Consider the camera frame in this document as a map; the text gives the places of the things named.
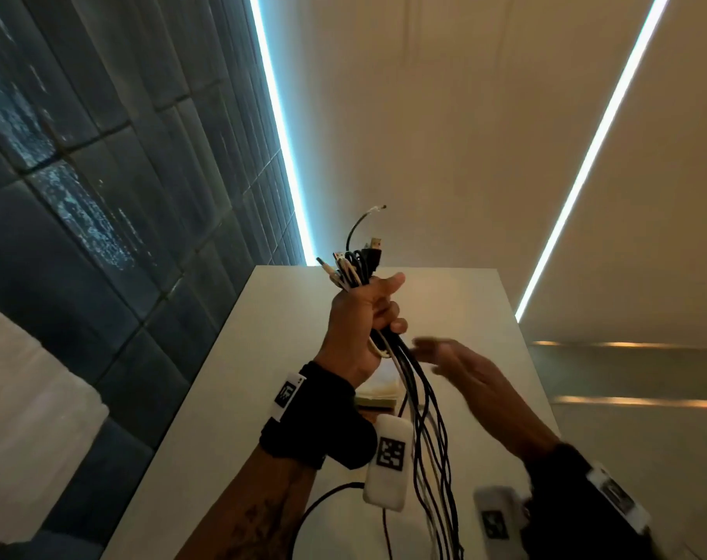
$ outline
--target black sleeve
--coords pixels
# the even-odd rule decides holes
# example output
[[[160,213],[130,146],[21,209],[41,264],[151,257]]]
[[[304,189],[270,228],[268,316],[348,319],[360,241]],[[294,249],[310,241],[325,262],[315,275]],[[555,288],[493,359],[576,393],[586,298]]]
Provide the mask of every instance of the black sleeve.
[[[587,480],[589,462],[568,444],[526,464],[533,486],[522,543],[537,558],[656,558],[648,532],[639,535]]]

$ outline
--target wrist strap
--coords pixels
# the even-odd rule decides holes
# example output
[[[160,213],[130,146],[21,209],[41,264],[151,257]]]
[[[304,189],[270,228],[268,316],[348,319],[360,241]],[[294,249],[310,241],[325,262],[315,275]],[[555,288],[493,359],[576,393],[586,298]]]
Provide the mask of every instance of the wrist strap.
[[[325,455],[349,469],[367,464],[377,433],[356,410],[356,390],[314,362],[291,374],[274,401],[260,446],[276,458],[292,458],[316,470]]]

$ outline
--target bundle of cables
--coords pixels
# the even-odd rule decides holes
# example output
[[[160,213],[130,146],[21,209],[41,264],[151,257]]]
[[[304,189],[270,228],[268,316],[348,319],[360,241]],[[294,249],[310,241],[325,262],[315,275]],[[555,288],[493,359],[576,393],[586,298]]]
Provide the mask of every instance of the bundle of cables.
[[[363,249],[350,251],[351,236],[359,223],[369,214],[383,210],[385,206],[375,206],[368,210],[353,226],[346,242],[346,252],[336,253],[337,270],[318,258],[318,262],[330,275],[330,279],[341,289],[349,291],[369,283],[377,269],[382,251],[380,240],[372,239]],[[414,427],[413,443],[413,488],[423,511],[432,538],[432,556],[439,560],[462,560],[464,549],[460,544],[460,527],[457,508],[452,495],[452,470],[447,454],[447,429],[439,411],[433,388],[421,365],[413,357],[403,340],[389,328],[372,330],[370,347],[382,357],[391,357],[405,386],[405,397],[397,413],[403,416],[409,407],[410,419]],[[418,382],[422,385],[423,401],[419,396]],[[325,493],[307,509],[301,523],[324,499],[346,488],[363,488],[361,483],[341,485]],[[387,512],[382,510],[382,524],[390,560],[392,549],[387,529]]]

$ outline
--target person's left hand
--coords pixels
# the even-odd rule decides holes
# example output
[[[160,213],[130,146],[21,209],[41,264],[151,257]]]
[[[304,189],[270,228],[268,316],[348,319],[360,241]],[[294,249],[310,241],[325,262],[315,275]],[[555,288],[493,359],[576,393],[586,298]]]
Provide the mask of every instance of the person's left hand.
[[[379,367],[382,358],[368,345],[371,329],[390,326],[396,334],[408,329],[398,318],[400,307],[390,300],[405,282],[403,273],[390,278],[372,277],[368,285],[341,291],[332,300],[327,334],[314,362],[358,387]]]

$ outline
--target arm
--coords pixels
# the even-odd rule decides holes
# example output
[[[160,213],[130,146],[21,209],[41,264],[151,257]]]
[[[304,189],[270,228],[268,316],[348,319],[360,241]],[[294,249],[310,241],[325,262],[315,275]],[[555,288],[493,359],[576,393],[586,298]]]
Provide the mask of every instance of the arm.
[[[437,366],[478,422],[524,462],[533,485],[523,545],[531,558],[655,558],[651,538],[638,535],[587,481],[589,463],[530,409],[488,358],[450,339],[416,338],[414,355]]]
[[[332,302],[327,334],[315,363],[358,387],[379,366],[367,347],[372,328],[402,334],[407,322],[390,300],[405,281],[398,273],[341,292]],[[250,455],[175,560],[286,558],[304,513],[316,470],[291,458],[274,458],[260,446]]]

